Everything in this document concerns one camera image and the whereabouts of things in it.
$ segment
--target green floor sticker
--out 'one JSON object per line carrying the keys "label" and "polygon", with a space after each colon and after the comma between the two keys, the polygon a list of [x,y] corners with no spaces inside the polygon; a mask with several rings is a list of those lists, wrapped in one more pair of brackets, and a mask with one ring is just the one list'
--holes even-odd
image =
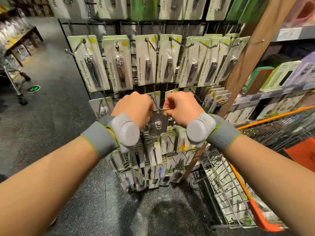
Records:
{"label": "green floor sticker", "polygon": [[27,91],[28,91],[29,93],[33,93],[33,92],[36,92],[36,91],[38,91],[38,90],[40,90],[40,86],[39,86],[39,85],[35,85],[35,86],[32,86],[32,87],[30,87],[30,88],[27,89]]}

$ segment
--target speckled floor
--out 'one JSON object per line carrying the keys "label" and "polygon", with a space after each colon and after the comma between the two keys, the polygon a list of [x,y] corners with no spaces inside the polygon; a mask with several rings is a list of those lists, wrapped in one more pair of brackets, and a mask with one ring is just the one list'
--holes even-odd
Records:
{"label": "speckled floor", "polygon": [[[27,106],[11,87],[0,87],[0,174],[11,176],[77,137],[95,117],[55,19],[32,19],[45,43],[24,69]],[[273,235],[261,230],[209,230],[200,192],[186,182],[142,194],[124,194],[104,161],[92,170],[45,235]]]}

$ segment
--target yellow dot sticker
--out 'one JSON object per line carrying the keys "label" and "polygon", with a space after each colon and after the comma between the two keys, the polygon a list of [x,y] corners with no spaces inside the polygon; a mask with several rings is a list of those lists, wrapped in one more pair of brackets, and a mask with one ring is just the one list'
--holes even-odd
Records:
{"label": "yellow dot sticker", "polygon": [[90,38],[90,42],[91,42],[91,44],[95,44],[95,39]]}

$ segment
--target gray shelf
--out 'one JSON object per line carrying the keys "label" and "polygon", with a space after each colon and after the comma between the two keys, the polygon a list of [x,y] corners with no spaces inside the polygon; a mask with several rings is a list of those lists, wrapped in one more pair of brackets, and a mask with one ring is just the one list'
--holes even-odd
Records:
{"label": "gray shelf", "polygon": [[240,103],[248,103],[254,100],[264,99],[264,98],[271,98],[275,96],[280,96],[288,93],[293,93],[301,90],[307,90],[315,88],[315,82],[312,83],[302,83],[298,85],[291,85],[287,86],[282,89],[275,89],[268,92],[261,92],[253,95],[247,95],[243,97],[236,98],[234,100],[234,103],[232,105],[238,105]]}
{"label": "gray shelf", "polygon": [[[280,32],[280,29],[277,31],[275,37],[273,38],[273,40],[272,40],[273,42],[277,41],[279,32]],[[301,33],[300,33],[300,36],[296,39],[315,39],[315,25],[303,26]]]}

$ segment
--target hand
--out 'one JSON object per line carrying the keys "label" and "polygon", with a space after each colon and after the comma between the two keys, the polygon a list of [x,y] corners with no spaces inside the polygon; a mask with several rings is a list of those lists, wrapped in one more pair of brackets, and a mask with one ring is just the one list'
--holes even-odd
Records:
{"label": "hand", "polygon": [[192,92],[179,91],[166,96],[163,108],[170,108],[164,114],[174,118],[177,124],[186,128],[191,120],[204,113]]}
{"label": "hand", "polygon": [[112,116],[116,117],[122,113],[127,113],[132,122],[136,123],[141,130],[149,122],[152,111],[153,102],[148,95],[132,92],[118,101]]}

